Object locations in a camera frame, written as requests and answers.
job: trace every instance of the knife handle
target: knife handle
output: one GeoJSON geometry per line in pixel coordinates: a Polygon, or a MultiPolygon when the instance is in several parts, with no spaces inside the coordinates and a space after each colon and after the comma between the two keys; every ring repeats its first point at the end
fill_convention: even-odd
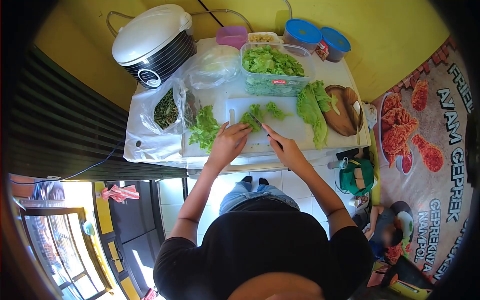
{"type": "Polygon", "coordinates": [[[279,141],[276,141],[276,143],[278,144],[278,146],[280,147],[280,149],[282,149],[282,150],[283,150],[283,146],[282,146],[282,144],[280,144],[280,142],[279,142],[279,141]]]}

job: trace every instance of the rice cooker lid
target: rice cooker lid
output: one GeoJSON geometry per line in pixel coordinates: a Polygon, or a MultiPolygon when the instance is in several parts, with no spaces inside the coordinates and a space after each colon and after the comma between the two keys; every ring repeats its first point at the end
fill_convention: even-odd
{"type": "Polygon", "coordinates": [[[151,8],[119,30],[113,42],[113,58],[123,66],[136,64],[191,26],[192,16],[179,5],[164,4],[151,8]]]}

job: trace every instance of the black sock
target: black sock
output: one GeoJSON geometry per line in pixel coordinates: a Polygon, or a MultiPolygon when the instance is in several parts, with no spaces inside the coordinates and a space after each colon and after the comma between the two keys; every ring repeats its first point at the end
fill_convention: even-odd
{"type": "Polygon", "coordinates": [[[241,181],[252,183],[252,177],[251,176],[245,176],[241,181]]]}
{"type": "Polygon", "coordinates": [[[258,184],[268,185],[268,181],[267,181],[265,178],[260,178],[260,179],[258,180],[258,184]]]}

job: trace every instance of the poster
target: poster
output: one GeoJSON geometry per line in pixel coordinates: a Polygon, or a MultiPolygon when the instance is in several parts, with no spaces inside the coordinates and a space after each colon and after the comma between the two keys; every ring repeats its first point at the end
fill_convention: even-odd
{"type": "Polygon", "coordinates": [[[467,70],[449,37],[406,78],[372,102],[381,204],[397,216],[408,258],[433,283],[452,261],[468,222],[465,130],[473,110],[467,70]]]}

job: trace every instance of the knife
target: knife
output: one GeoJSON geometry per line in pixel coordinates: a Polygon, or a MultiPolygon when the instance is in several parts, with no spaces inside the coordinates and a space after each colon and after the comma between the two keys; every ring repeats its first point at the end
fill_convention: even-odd
{"type": "MultiPolygon", "coordinates": [[[[267,136],[270,136],[271,135],[268,133],[267,129],[265,129],[263,126],[262,126],[262,122],[260,122],[251,112],[248,112],[250,114],[250,116],[252,117],[252,119],[255,121],[255,123],[257,123],[258,126],[260,126],[260,128],[262,128],[266,133],[267,133],[267,136]]],[[[283,150],[283,146],[282,144],[280,144],[279,141],[276,141],[276,143],[278,144],[278,146],[280,147],[280,149],[283,150]]]]}

